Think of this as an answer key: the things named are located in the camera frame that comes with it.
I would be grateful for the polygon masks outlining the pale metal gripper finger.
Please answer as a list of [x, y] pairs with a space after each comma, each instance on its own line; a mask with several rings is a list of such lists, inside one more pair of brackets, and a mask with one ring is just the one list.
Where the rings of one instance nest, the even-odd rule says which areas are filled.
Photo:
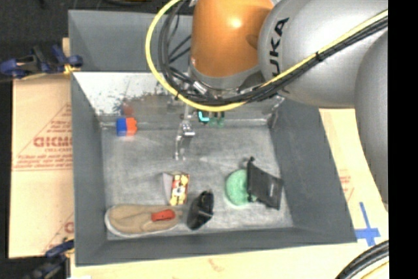
[[188, 151], [191, 141], [193, 140], [194, 137], [195, 137], [194, 130], [182, 131], [182, 134], [180, 136], [180, 144], [179, 144], [179, 158], [181, 160], [185, 159], [186, 152]]
[[185, 151], [189, 148], [190, 142], [191, 123], [181, 122], [179, 124], [174, 143], [174, 159], [184, 159]]

